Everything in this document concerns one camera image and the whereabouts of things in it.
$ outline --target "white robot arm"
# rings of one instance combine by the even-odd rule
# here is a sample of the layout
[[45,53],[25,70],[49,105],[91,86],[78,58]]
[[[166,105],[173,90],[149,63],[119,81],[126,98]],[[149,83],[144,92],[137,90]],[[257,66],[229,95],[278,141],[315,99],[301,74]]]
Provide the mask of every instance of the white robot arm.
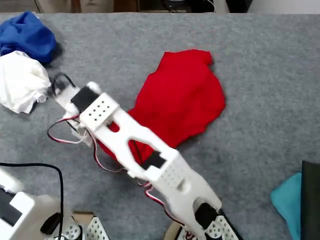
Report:
[[[75,136],[88,146],[92,144],[91,137],[101,141],[115,154],[130,177],[148,181],[164,196],[183,227],[177,240],[242,240],[204,178],[190,168],[176,149],[136,122],[107,93],[102,93],[96,83],[89,82],[81,89],[71,84],[63,90],[53,88],[53,92],[55,100],[66,110],[64,119],[77,116],[76,121],[68,122]],[[119,131],[113,132],[107,127],[111,122],[119,126]],[[128,146],[130,140],[148,144],[158,153],[148,167],[135,161]],[[63,201],[48,195],[33,196],[23,192],[23,188],[19,181],[0,169],[1,239],[43,240],[48,233],[57,236],[58,224],[48,224],[53,227],[45,234],[40,229],[51,216],[60,212]],[[64,208],[63,216],[60,231],[75,224],[70,210]],[[71,237],[62,240],[78,239]]]
[[[129,176],[150,182],[165,197],[171,212],[187,231],[198,240],[206,239],[206,230],[195,218],[197,203],[206,202],[217,212],[222,203],[204,178],[190,168],[176,149],[136,122],[94,82],[89,82],[81,90],[69,86],[56,96],[56,101],[66,110],[64,118],[79,115],[79,123],[73,123],[77,132],[89,131],[115,154]],[[111,122],[119,126],[119,131],[113,132],[107,127]],[[130,151],[130,140],[150,145],[159,152],[161,166],[142,168]]]

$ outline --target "blue cloth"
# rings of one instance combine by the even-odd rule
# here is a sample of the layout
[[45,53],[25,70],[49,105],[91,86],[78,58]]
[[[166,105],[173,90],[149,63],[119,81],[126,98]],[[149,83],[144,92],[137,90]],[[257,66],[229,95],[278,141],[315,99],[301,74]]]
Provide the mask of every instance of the blue cloth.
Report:
[[0,56],[18,50],[49,63],[56,44],[55,35],[32,12],[26,11],[0,25]]
[[296,173],[271,193],[271,201],[285,219],[293,240],[301,239],[301,172]]

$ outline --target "white cloth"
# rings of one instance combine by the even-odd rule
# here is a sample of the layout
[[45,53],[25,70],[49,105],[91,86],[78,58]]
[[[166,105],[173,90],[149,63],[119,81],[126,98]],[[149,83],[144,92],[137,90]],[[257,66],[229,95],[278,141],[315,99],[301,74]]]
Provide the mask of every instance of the white cloth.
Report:
[[51,86],[46,69],[22,51],[0,56],[0,103],[15,113],[30,113],[47,99]]

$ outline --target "black cable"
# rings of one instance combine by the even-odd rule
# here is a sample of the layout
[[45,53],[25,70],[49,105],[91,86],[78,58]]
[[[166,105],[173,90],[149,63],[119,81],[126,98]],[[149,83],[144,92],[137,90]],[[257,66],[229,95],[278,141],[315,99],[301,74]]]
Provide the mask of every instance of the black cable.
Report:
[[60,179],[60,226],[59,226],[58,240],[61,240],[63,223],[64,223],[64,179],[63,179],[61,170],[54,165],[50,165],[50,164],[46,164],[46,163],[5,163],[5,162],[0,162],[0,166],[12,167],[12,168],[46,167],[46,168],[54,169],[58,172],[59,179]]
[[38,10],[38,12],[41,13],[40,7],[39,7],[39,5],[37,3],[37,0],[34,0],[34,3],[35,3],[35,6],[36,6],[36,9]]
[[74,82],[70,79],[70,77],[67,75],[67,74],[65,74],[64,72],[58,72],[54,77],[53,77],[53,79],[52,79],[52,81],[51,81],[51,89],[52,89],[52,93],[53,93],[53,95],[55,95],[56,96],[56,82],[57,82],[57,79],[59,78],[59,77],[61,77],[61,76],[63,76],[63,77],[65,77],[68,81],[69,81],[69,83],[72,85],[72,87],[76,87],[76,85],[74,84]]

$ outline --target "gray table surface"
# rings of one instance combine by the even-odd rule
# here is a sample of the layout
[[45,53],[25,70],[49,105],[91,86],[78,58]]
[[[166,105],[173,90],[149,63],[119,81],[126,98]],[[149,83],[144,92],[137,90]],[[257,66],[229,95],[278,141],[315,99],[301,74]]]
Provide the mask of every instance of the gray table surface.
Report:
[[[0,22],[12,17],[0,14]],[[320,163],[320,16],[215,14],[48,14],[62,53],[46,68],[78,85],[95,81],[128,110],[165,51],[211,51],[227,105],[201,134],[179,147],[203,175],[245,240],[289,240],[271,191]],[[63,110],[49,99],[30,115],[0,107],[1,161],[60,167],[65,201],[94,211],[112,240],[160,240],[171,221],[126,174],[100,170],[84,145],[46,135]],[[67,127],[54,134],[70,137]],[[114,167],[109,157],[103,162]],[[59,196],[52,170],[10,169],[34,194]]]

